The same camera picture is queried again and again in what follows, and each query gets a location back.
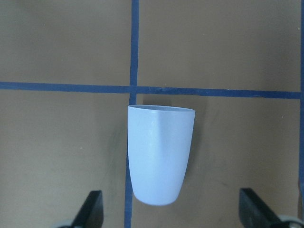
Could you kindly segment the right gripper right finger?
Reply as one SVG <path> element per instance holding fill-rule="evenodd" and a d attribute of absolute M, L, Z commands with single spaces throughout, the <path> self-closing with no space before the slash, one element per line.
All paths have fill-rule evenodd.
<path fill-rule="evenodd" d="M 239 191 L 239 219 L 245 228 L 286 228 L 286 222 L 251 188 L 241 188 Z"/>

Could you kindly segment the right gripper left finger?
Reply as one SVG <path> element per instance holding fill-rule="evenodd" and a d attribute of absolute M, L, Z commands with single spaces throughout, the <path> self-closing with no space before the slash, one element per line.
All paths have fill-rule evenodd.
<path fill-rule="evenodd" d="M 103 193 L 94 190 L 89 193 L 71 228 L 101 228 L 104 222 Z"/>

